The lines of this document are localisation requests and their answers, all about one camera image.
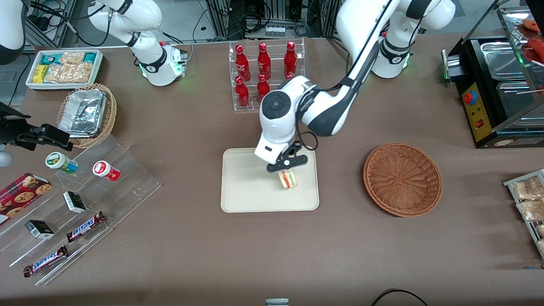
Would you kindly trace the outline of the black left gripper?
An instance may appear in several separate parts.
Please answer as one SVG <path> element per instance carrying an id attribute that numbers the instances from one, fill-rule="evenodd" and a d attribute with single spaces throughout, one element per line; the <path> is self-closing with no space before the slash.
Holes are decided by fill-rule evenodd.
<path id="1" fill-rule="evenodd" d="M 279 173 L 293 168 L 297 169 L 302 165 L 307 164 L 307 155 L 298 155 L 302 149 L 301 142 L 294 142 L 287 150 L 280 154 L 274 164 L 267 164 L 266 170 L 269 173 Z"/>

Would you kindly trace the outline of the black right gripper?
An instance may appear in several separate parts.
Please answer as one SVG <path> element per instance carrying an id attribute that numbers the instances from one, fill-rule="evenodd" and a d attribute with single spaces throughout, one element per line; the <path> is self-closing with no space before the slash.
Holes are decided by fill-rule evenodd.
<path id="1" fill-rule="evenodd" d="M 31 116 L 0 103 L 0 141 L 2 145 L 22 147 L 27 150 L 35 150 L 41 144 L 35 126 L 28 124 Z M 72 151 L 73 143 L 70 142 L 70 134 L 52 125 L 42 125 L 40 136 L 45 145 L 59 147 L 65 151 Z"/>

